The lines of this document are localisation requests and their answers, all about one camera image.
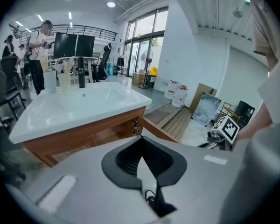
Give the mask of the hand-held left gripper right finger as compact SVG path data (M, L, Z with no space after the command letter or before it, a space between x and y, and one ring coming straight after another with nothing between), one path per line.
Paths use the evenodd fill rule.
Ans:
M192 147L156 137L143 137L143 141L161 145L167 153L173 151L174 163L170 174L180 174L173 185L157 187L155 208L142 212L146 224L239 224L238 207L241 194L233 185L243 169L248 145L241 141L235 150L222 151Z

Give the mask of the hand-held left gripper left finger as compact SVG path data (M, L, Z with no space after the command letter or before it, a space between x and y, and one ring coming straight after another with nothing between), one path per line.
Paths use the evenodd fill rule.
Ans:
M130 138L79 151L43 172L25 192L7 185L36 224L151 224L158 215L138 190L122 189L103 173L106 153Z

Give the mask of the person's right forearm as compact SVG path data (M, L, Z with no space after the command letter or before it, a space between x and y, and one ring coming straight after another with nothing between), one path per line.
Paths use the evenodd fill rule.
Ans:
M270 126L272 123L269 111L263 102L252 121L239 131L233 143L233 148L240 140L250 139L257 131Z

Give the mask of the metal bracket with screws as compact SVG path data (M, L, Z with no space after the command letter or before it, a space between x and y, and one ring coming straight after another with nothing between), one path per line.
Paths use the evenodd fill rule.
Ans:
M138 136L141 132L141 127L138 125L137 119L132 119L132 134Z

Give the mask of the black tall appliance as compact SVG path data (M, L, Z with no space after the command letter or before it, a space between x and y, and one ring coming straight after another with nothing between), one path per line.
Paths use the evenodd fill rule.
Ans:
M244 128L249 123L254 111L255 111L254 107L240 100L235 110L235 114L239 116L239 120L237 124L240 127L240 129Z

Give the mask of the blue white painting canvas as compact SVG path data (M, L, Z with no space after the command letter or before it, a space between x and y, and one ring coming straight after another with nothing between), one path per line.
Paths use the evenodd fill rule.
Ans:
M191 118L198 124L207 126L214 118L220 103L219 98L203 92Z

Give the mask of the wooden slatted platform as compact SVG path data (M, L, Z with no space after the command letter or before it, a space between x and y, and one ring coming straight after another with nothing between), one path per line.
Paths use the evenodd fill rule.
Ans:
M145 114L144 118L150 121L153 127L163 131L165 135L174 141L181 143L191 116L192 113L186 106L175 107L167 104L151 113Z

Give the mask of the white sink basin top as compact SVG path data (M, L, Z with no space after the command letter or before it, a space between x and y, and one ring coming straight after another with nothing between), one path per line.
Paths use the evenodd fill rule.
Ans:
M119 82L72 85L54 94L43 90L24 110L14 125L12 143L58 133L118 114L146 107L152 100Z

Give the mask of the cardboard box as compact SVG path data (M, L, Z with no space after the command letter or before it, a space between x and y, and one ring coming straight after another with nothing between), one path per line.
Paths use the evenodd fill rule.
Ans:
M145 73L134 72L133 75L132 75L132 84L142 85L142 84L144 84L145 80L146 80L146 74Z

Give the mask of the translucent yellowish cup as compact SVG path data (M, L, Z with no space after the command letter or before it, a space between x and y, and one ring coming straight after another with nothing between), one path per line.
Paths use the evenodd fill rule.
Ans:
M70 88L70 73L58 74L58 80L62 91L66 91Z

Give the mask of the black faucet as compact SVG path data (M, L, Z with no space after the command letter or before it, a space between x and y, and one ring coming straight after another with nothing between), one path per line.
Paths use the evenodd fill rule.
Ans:
M79 88L85 88L85 75L84 75L84 58L78 58L78 81Z

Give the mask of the white cup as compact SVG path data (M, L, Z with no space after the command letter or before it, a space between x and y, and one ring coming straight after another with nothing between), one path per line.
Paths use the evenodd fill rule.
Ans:
M48 71L43 73L45 89L49 94L56 93L56 71Z

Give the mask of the beige stick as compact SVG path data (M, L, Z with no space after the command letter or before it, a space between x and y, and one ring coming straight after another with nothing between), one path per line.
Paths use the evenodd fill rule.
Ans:
M66 74L69 74L71 69L72 69L72 66L73 66L73 63L74 63L74 57L70 57L69 60L67 61L67 65L65 67L65 70L64 70L64 73Z
M39 56L38 60L40 61L42 70L44 73L49 72L48 60L46 56Z

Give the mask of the white desk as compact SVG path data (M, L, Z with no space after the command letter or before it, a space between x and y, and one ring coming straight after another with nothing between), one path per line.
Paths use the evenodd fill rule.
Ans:
M79 58L83 60L84 64L84 78L86 83L93 83L93 77L92 77L92 67L94 61L97 61L98 59L95 57L82 57L82 56L73 56L73 73L74 77L71 77L71 79L78 80L78 74L76 69L79 67L78 61Z

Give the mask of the black monitor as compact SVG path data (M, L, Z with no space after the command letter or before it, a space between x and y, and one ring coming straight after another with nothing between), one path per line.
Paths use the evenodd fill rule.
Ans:
M75 55L77 35L56 33L53 58L72 57Z
M79 35L77 39L76 56L92 57L95 37Z

